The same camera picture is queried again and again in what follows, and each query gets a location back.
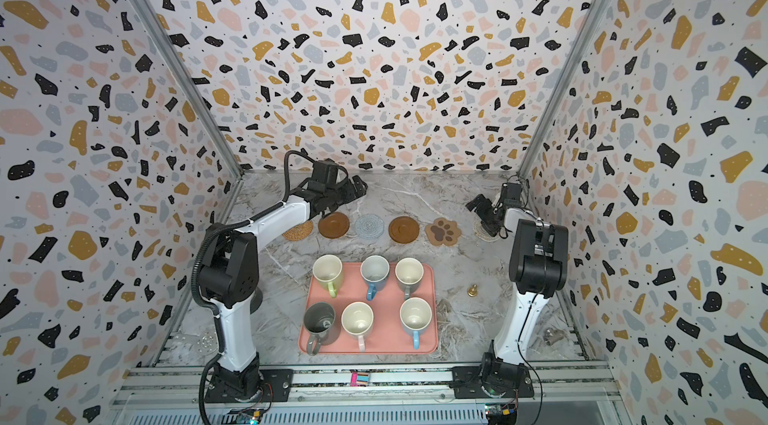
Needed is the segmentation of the dark brown wooden coaster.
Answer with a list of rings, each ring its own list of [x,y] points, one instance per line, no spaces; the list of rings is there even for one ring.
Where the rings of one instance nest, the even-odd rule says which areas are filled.
[[[350,220],[341,212],[334,212],[318,222],[319,233],[327,239],[343,237],[349,230]]]

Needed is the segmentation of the light blue woven coaster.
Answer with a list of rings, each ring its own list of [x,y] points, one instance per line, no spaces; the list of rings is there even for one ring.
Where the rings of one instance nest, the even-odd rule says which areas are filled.
[[[355,221],[354,229],[362,240],[377,240],[384,233],[384,221],[375,214],[361,215]]]

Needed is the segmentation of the brown rattan woven coaster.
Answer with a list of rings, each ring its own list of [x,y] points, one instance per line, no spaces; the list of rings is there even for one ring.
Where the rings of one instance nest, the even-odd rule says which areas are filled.
[[[282,236],[290,242],[298,242],[309,237],[314,230],[314,224],[312,221],[304,222],[301,225],[294,226],[284,232]]]

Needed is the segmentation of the cork paw coaster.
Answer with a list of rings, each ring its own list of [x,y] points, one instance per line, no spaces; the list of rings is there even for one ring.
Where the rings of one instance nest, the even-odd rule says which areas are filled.
[[[455,246],[462,236],[456,221],[446,218],[437,218],[425,227],[425,234],[429,243],[435,247]]]

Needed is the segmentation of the light brown wooden coaster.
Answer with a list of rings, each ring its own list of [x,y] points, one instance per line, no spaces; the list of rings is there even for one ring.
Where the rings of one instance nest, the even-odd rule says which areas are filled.
[[[394,218],[388,227],[390,238],[399,244],[409,244],[415,241],[420,232],[419,223],[409,216]]]

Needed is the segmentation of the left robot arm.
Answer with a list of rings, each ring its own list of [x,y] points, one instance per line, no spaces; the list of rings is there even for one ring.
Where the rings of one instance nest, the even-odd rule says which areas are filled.
[[[291,150],[283,164],[284,194],[243,221],[211,225],[190,275],[191,296],[212,313],[218,349],[203,368],[198,406],[217,394],[247,401],[264,389],[251,314],[261,305],[261,250],[290,229],[322,218],[367,194],[368,185],[331,159],[314,160]]]

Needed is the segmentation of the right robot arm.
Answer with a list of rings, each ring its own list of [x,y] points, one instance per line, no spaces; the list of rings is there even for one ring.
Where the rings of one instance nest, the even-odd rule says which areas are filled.
[[[478,216],[489,236],[506,231],[513,239],[508,269],[512,300],[477,376],[470,380],[491,397],[510,396],[528,378],[527,350],[538,318],[565,285],[568,229],[544,221],[519,199],[504,194],[495,202],[480,194],[466,208]]]

